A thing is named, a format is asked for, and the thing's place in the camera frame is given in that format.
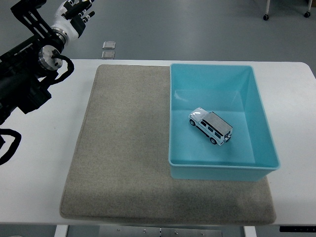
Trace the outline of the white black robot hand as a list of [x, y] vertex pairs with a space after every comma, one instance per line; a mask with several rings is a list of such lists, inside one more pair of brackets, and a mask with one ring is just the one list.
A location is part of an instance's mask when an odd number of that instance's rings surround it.
[[87, 13], [93, 3], [93, 0], [66, 0], [59, 6], [51, 28], [64, 44], [82, 35], [86, 23], [95, 14]]

